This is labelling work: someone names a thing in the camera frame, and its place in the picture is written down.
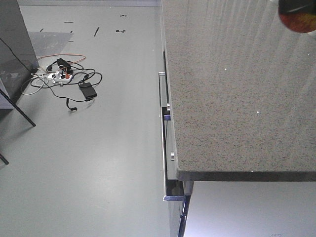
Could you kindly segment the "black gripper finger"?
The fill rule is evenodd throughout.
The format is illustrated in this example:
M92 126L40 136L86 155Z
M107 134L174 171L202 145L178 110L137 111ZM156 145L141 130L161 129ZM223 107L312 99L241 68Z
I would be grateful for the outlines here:
M291 13L316 13L315 0L280 0L278 2L278 11L280 14Z

